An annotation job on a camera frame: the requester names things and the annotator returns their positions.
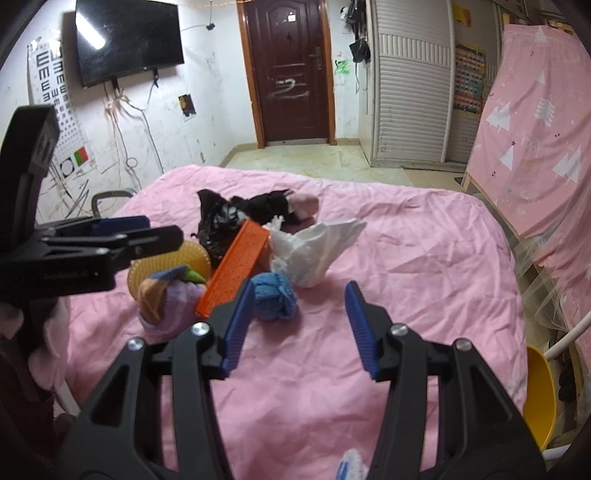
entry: pink blanket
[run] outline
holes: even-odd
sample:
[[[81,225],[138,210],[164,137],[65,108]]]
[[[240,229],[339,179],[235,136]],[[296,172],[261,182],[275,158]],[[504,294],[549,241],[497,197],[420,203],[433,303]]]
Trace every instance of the pink blanket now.
[[[508,25],[468,173],[556,281],[569,328],[591,310],[591,58],[549,27]],[[577,342],[591,368],[591,332]]]
[[[425,339],[473,340],[519,408],[527,359],[514,261],[484,204],[462,193],[311,179],[287,173],[189,166],[168,172],[132,198],[120,215],[147,215],[153,226],[197,231],[196,191],[229,197],[291,188],[320,196],[320,220],[359,218],[357,243],[311,289],[296,289],[291,322],[252,321],[232,377],[215,382],[222,436],[237,480],[332,480],[343,453],[369,463],[388,385],[362,369],[344,308],[356,280],[367,301],[386,307]],[[126,288],[72,298],[67,381],[84,402],[127,339],[146,334]],[[434,462],[436,387],[430,385],[423,464]],[[172,449],[170,421],[164,446]]]

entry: wardrobe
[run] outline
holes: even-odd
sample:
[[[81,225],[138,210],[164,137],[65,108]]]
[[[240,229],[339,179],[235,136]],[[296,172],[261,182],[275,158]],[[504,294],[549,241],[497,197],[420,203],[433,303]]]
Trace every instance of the wardrobe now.
[[[465,169],[480,115],[454,108],[456,44],[483,52],[486,94],[499,64],[503,10],[491,0],[454,4],[469,22],[456,21],[451,0],[367,2],[372,61],[359,68],[359,140],[371,166]]]

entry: orange plastic box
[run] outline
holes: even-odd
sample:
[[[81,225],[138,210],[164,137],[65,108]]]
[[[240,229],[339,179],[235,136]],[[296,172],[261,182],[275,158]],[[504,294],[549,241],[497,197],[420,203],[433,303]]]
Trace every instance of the orange plastic box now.
[[[195,313],[207,319],[217,305],[232,301],[244,279],[251,275],[268,240],[269,230],[246,220],[207,285],[205,295],[195,305]]]

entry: eye chart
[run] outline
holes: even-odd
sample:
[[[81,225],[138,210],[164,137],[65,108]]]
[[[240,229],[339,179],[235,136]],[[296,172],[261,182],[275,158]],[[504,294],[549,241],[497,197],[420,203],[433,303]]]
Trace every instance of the eye chart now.
[[[60,124],[53,164],[64,181],[93,163],[70,100],[59,40],[33,40],[28,45],[28,68],[34,104],[51,104]]]

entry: colorful wall chart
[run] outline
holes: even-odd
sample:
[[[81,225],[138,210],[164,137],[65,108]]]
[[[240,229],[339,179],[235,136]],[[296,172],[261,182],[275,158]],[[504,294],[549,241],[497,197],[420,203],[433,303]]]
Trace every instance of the colorful wall chart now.
[[[455,110],[482,114],[485,73],[485,53],[478,47],[456,43]]]
[[[68,179],[89,162],[80,125],[76,118],[59,40],[34,40],[28,45],[28,69],[34,104],[49,103],[56,109],[60,125],[60,138],[53,156],[53,164]]]

